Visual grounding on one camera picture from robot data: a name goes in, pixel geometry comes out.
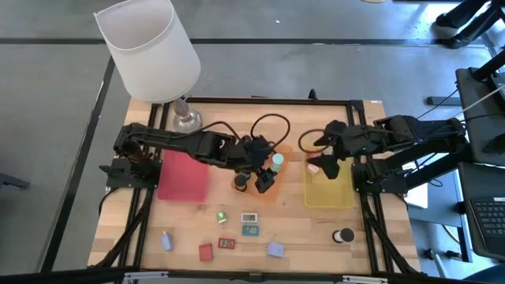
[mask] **translucent yellow bin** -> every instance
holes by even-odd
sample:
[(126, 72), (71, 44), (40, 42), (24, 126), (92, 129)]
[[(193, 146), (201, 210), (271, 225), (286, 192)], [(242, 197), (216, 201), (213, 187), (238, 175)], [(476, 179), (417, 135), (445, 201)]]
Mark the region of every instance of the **translucent yellow bin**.
[(354, 207), (353, 178), (351, 165), (353, 159), (339, 160), (339, 176), (330, 180), (320, 169), (311, 175), (304, 162), (305, 206), (308, 208), (350, 208)]

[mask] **blue block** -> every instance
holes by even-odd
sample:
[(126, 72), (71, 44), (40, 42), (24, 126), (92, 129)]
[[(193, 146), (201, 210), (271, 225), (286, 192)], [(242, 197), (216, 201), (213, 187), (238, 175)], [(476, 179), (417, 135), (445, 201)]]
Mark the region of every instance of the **blue block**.
[(276, 242), (271, 242), (268, 244), (268, 252), (269, 256), (274, 257), (283, 257), (284, 256), (284, 245)]
[(169, 252), (174, 249), (174, 243), (172, 242), (172, 237), (169, 234), (163, 233), (161, 235), (161, 246), (163, 246), (163, 250), (165, 252)]

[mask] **wooden platform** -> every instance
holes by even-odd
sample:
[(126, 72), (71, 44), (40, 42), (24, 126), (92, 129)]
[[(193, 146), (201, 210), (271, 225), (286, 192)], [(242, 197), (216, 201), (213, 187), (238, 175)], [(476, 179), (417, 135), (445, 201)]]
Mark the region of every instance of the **wooden platform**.
[[(206, 204), (182, 204), (153, 198), (148, 233), (142, 256), (142, 268), (198, 270), (198, 271), (265, 271), (307, 273), (369, 273), (368, 253), (363, 228), (360, 203), (351, 209), (309, 209), (303, 197), (303, 153), (297, 146), (298, 137), (308, 129), (323, 129), (333, 119), (347, 121), (343, 106), (292, 106), (193, 103), (190, 107), (202, 113), (204, 124), (213, 121), (230, 123), (239, 135), (249, 134), (252, 123), (262, 114), (278, 113), (291, 121), (291, 132), (285, 144), (293, 147), (294, 153), (287, 169), (279, 198), (273, 204), (264, 203), (252, 196), (230, 189), (233, 171), (209, 168), (209, 192)], [(132, 100), (125, 124), (147, 124), (150, 105)], [(367, 122), (384, 117), (381, 102), (365, 101)], [(174, 112), (170, 109), (167, 129), (171, 129)], [(267, 118), (255, 133), (268, 140), (279, 139), (286, 129), (285, 122)], [(227, 133), (222, 126), (214, 131)], [(307, 137), (307, 143), (318, 137)], [(95, 234), (89, 264), (100, 261), (112, 248), (124, 230), (131, 189), (119, 189), (103, 205), (102, 215)], [(417, 253), (410, 230), (405, 204), (394, 195), (382, 195), (387, 231), (391, 240), (410, 265), (419, 269)], [(225, 211), (228, 225), (221, 228), (215, 214)], [(260, 226), (259, 237), (241, 235), (240, 214), (256, 212)], [(335, 230), (351, 228), (355, 240), (349, 244), (336, 244), (331, 239)], [(163, 231), (172, 234), (174, 251), (164, 252), (160, 236)], [(217, 248), (219, 237), (234, 238), (234, 250)], [(200, 262), (198, 245), (205, 241), (213, 244), (214, 260)], [(267, 256), (267, 244), (276, 241), (285, 245), (283, 258)], [(128, 263), (132, 263), (136, 236), (131, 242)], [(383, 257), (379, 239), (376, 250), (380, 267)]]

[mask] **gray floor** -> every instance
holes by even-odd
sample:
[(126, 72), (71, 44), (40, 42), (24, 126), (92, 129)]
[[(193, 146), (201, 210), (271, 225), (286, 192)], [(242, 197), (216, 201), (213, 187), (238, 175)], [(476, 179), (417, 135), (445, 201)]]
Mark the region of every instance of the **gray floor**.
[[(5, 0), (0, 37), (99, 36), (93, 12), (118, 1)], [(449, 36), (431, 23), (453, 4), (356, 0), (174, 0), (192, 38), (433, 39)], [(498, 35), (500, 27), (493, 27)], [(379, 99), (386, 112), (417, 115), (429, 95), (455, 90), (455, 70), (489, 59), (483, 46), (198, 45), (202, 74), (191, 93), (211, 96)], [(105, 69), (105, 46), (0, 45), (0, 172), (32, 182), (28, 190), (0, 191), (0, 275), (37, 269)], [(115, 73), (55, 268), (84, 267), (92, 246), (111, 146), (129, 95)], [(426, 118), (447, 118), (440, 107)], [(444, 231), (413, 222), (417, 247), (457, 250)], [(444, 260), (453, 278), (492, 263)], [(422, 270), (437, 275), (434, 264)]]

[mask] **purple block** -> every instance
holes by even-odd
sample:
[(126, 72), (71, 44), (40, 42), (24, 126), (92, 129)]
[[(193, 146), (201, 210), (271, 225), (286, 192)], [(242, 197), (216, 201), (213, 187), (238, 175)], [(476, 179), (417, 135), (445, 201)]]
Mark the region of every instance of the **purple block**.
[(271, 242), (268, 244), (268, 252), (269, 256), (274, 257), (283, 257), (284, 256), (284, 245), (276, 242)]

